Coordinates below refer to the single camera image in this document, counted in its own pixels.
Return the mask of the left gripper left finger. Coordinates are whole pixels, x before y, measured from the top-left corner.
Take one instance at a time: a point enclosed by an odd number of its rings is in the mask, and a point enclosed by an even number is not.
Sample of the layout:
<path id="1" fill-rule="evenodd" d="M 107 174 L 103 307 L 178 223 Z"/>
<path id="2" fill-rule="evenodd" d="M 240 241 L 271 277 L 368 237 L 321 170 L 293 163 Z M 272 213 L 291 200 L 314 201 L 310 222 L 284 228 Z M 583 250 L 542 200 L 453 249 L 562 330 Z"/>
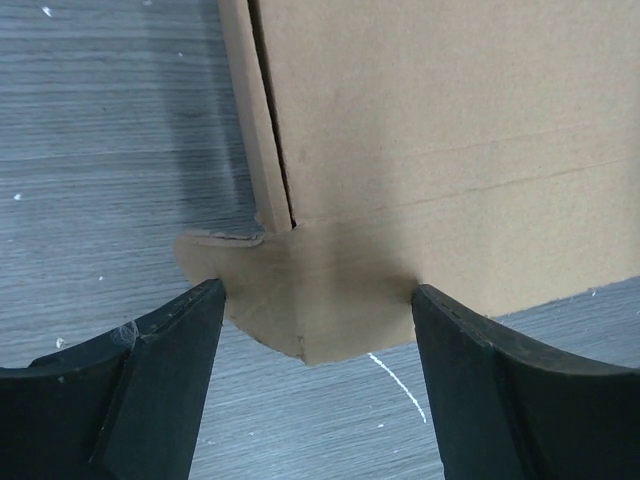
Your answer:
<path id="1" fill-rule="evenodd" d="M 221 332 L 207 280 L 142 317 L 1 372 L 5 479 L 185 479 Z"/>

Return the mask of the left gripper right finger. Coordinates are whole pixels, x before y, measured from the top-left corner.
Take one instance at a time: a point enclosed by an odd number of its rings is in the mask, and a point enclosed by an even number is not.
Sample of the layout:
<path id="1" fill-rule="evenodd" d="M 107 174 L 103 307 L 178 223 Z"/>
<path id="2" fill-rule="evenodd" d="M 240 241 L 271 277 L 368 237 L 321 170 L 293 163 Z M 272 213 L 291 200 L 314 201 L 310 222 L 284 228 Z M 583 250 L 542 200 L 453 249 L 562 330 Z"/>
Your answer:
<path id="1" fill-rule="evenodd" d="M 412 315 L 448 479 L 635 479 L 639 372 L 549 346 L 430 286 Z"/>

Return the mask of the brown cardboard box sheet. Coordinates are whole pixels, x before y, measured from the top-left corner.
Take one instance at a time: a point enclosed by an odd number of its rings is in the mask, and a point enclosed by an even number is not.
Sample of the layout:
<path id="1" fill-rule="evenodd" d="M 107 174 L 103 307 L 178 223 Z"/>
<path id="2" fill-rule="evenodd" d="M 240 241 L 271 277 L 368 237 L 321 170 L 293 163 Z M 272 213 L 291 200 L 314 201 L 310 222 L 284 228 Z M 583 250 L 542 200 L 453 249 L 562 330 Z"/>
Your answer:
<path id="1" fill-rule="evenodd" d="M 221 1 L 260 234 L 174 251 L 309 365 L 639 273 L 635 1 Z"/>

